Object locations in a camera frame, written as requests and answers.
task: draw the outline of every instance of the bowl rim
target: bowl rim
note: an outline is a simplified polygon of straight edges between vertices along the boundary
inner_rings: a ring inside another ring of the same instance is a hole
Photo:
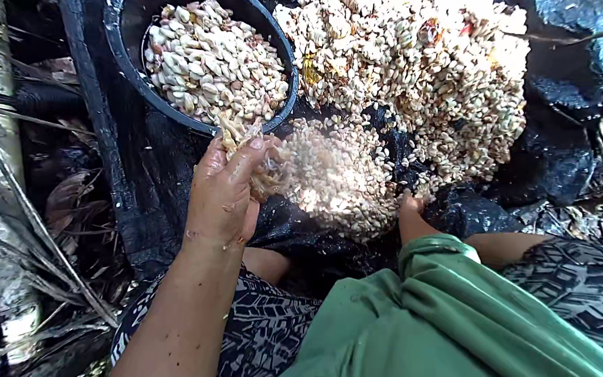
[[[150,105],[155,107],[158,111],[161,111],[165,116],[187,126],[193,132],[207,137],[215,136],[220,129],[219,127],[197,121],[173,108],[164,98],[162,98],[162,96],[157,94],[157,92],[150,87],[152,84],[149,84],[143,79],[144,77],[147,78],[147,74],[134,67],[131,58],[129,57],[129,53],[125,48],[125,43],[122,41],[122,32],[120,30],[122,8],[125,1],[126,0],[106,0],[103,11],[106,39],[111,48],[111,52],[113,53],[113,57],[118,64],[120,73],[135,87],[139,94],[143,96]],[[281,30],[278,22],[273,18],[272,14],[264,8],[264,5],[262,5],[259,0],[242,1],[253,5],[257,11],[262,13],[264,18],[272,26],[273,31],[277,33],[283,41],[283,49],[290,59],[291,72],[288,77],[289,95],[285,100],[285,106],[280,109],[271,120],[262,125],[262,132],[266,134],[275,131],[292,112],[292,107],[297,101],[297,91],[299,90],[299,72],[294,64],[294,56],[292,55],[292,47],[290,46],[289,40],[283,33],[283,30]]]

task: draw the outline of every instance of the black and white patterned fabric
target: black and white patterned fabric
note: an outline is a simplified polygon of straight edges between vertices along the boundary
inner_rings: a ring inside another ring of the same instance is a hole
[[[603,246],[553,238],[532,247],[502,275],[603,347]],[[120,358],[145,317],[155,282],[132,305],[113,339]],[[220,377],[278,376],[292,364],[321,302],[291,296],[242,266],[222,339]]]
[[[159,275],[122,317],[111,348],[112,365],[146,316],[163,277]],[[222,338],[218,376],[278,376],[294,362],[321,303],[291,296],[242,265]]]
[[[549,239],[501,273],[603,347],[603,245]]]

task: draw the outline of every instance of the wet black plastic sheet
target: wet black plastic sheet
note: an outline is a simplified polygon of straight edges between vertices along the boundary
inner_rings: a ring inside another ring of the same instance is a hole
[[[274,4],[272,0],[265,2],[270,10]],[[537,1],[525,5],[536,10],[528,21],[531,31],[553,37],[581,36],[603,28],[602,1]],[[178,252],[192,167],[208,140],[190,135],[185,127],[149,107],[118,72],[102,29],[105,2],[65,0],[60,6],[111,182],[122,241],[138,277],[151,278],[165,270]],[[573,200],[587,182],[594,169],[594,154],[586,131],[571,118],[583,119],[600,110],[603,42],[579,45],[557,55],[561,48],[552,50],[549,44],[532,42],[526,88],[531,123],[516,142],[513,161],[480,194],[466,188],[448,190],[447,197],[441,193],[442,199],[425,212],[435,226],[461,237],[477,231],[514,230],[514,223],[495,203],[516,207],[546,198],[564,204]],[[560,56],[574,64],[551,60]],[[598,76],[589,79],[589,73]],[[326,115],[309,109],[301,99],[290,117]],[[381,127],[382,112],[375,113],[373,119],[374,125]],[[282,127],[277,134],[282,137],[289,132],[289,127]],[[410,153],[408,137],[394,131],[385,135],[397,158],[395,180],[414,183],[417,173],[427,167],[415,164],[406,170],[399,164]],[[314,267],[310,273],[332,281],[394,267],[399,238],[392,230],[367,245],[358,245],[321,229],[296,205],[272,197],[262,207],[251,244],[289,255],[297,265]]]

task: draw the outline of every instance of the black plastic bowl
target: black plastic bowl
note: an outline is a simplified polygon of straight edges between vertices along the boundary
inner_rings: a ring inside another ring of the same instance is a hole
[[[218,0],[225,9],[234,11],[233,20],[244,21],[253,26],[257,33],[267,39],[276,47],[278,57],[283,62],[285,74],[288,76],[288,98],[285,107],[279,109],[270,121],[262,126],[264,133],[272,132],[292,111],[292,106],[297,101],[297,87],[299,77],[297,67],[292,64],[292,49],[288,39],[259,0]],[[171,117],[180,124],[187,125],[191,130],[205,136],[212,136],[218,128],[196,121],[179,110],[171,107],[165,98],[160,97],[148,79],[142,63],[141,52],[147,42],[147,30],[151,25],[152,17],[159,15],[162,7],[167,4],[186,5],[188,0],[106,0],[104,6],[104,26],[109,46],[120,70],[127,80],[141,93],[141,95],[164,115]]]

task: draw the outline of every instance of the green sleeve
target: green sleeve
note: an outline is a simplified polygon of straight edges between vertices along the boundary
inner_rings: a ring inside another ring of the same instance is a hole
[[[503,376],[600,376],[603,349],[446,234],[399,255],[401,304]]]

